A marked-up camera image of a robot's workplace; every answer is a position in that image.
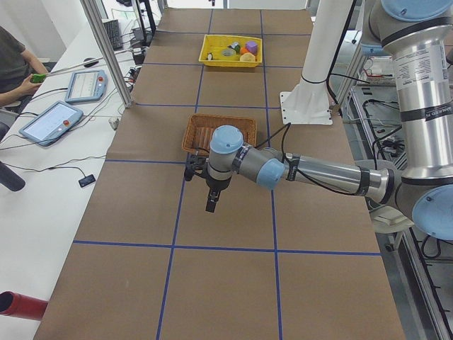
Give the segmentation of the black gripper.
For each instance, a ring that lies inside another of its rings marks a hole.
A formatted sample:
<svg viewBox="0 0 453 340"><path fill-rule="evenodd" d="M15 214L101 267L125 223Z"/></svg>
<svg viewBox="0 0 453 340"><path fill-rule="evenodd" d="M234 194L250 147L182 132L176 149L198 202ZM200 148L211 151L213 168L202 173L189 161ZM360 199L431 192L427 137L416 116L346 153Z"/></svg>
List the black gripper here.
<svg viewBox="0 0 453 340"><path fill-rule="evenodd" d="M215 211L217 202L219 201L219 192L226 190L231 182L231 177L224 180L219 180L213 178L210 174L206 176L206 184L209 187L209 192L207 195L207 202L205 210L209 213Z"/></svg>

